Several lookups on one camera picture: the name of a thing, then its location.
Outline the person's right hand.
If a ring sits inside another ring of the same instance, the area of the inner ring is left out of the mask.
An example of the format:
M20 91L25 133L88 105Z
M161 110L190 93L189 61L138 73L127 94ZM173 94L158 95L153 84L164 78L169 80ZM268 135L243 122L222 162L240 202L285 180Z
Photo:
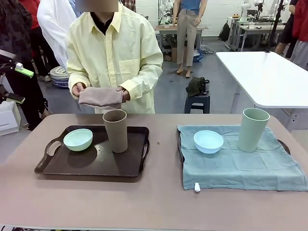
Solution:
M84 91L86 88L87 86L84 83L78 82L72 87L71 93L74 97L79 98L80 93Z

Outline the person's left hand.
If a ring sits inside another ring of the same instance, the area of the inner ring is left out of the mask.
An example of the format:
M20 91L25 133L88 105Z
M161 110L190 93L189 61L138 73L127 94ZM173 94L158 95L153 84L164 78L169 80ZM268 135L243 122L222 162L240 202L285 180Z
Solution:
M120 91L122 93L122 102L123 103L130 101L130 94L125 88L119 86L119 87L117 87L116 90Z

